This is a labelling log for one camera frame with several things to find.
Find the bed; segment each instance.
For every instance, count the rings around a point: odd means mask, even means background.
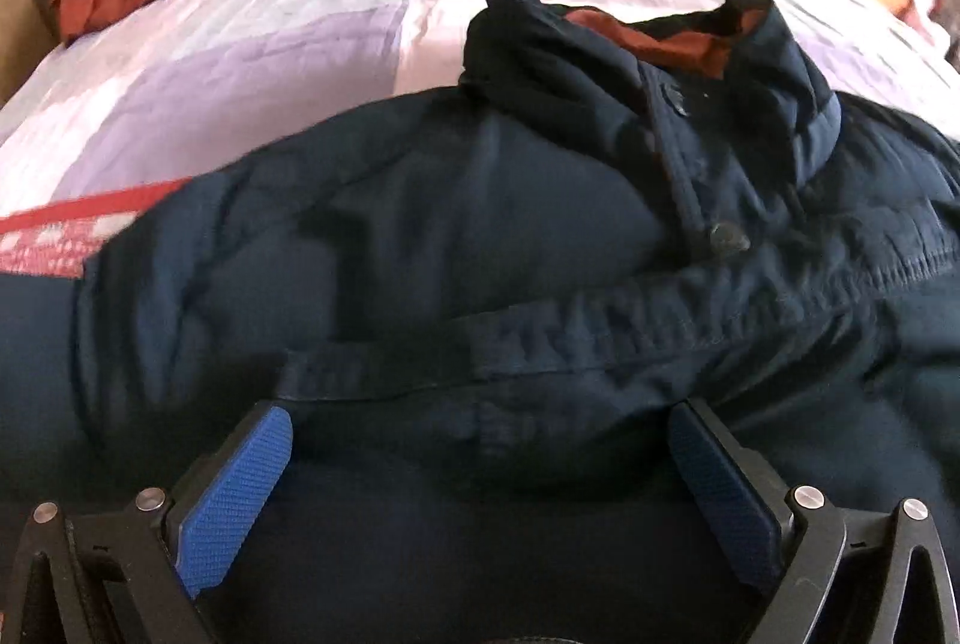
[[[635,22],[722,0],[545,1],[592,4]],[[960,75],[880,4],[776,3],[835,88],[918,113],[960,137]],[[0,260],[26,245],[12,231],[32,226],[30,245],[40,245],[36,238],[58,245],[54,260],[62,265],[68,237],[51,227],[56,214],[37,208],[66,202],[66,217],[76,218],[78,198],[173,188],[341,110],[455,84],[467,24],[483,6],[157,0],[103,33],[58,48],[0,110],[0,217],[26,214],[0,226],[7,231]],[[155,193],[146,194],[155,201]],[[99,226],[101,238],[136,216],[139,206],[128,206],[120,202],[118,217]],[[104,208],[92,207],[98,214]]]

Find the blue grip pad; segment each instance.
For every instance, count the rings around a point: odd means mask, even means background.
[[[736,578],[769,596],[784,573],[776,518],[693,409],[675,407],[667,430],[680,476]]]
[[[290,462],[293,435],[290,415],[269,409],[184,517],[174,565],[191,598],[224,580]]]

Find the red stripe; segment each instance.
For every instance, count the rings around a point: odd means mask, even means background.
[[[108,191],[104,194],[44,205],[20,214],[0,218],[0,233],[30,229],[44,224],[55,224],[58,221],[70,221],[75,218],[93,218],[109,214],[123,214],[123,212],[146,211],[146,209],[159,203],[167,194],[181,188],[189,180],[189,178],[178,178],[174,181],[124,188],[119,191]]]

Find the snap button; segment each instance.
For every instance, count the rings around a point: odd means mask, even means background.
[[[683,115],[683,117],[686,118],[686,105],[683,103],[683,93],[676,86],[664,86],[664,99],[677,115]]]
[[[710,251],[718,257],[750,248],[750,238],[732,221],[720,221],[710,228]]]

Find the navy blue jacket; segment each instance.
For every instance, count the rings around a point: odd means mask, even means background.
[[[664,441],[698,395],[789,484],[923,499],[960,574],[955,145],[831,91],[768,0],[635,24],[764,11],[722,80],[487,3],[457,88],[195,179],[83,281],[0,278],[4,555],[278,397],[226,641],[732,641],[755,599]]]

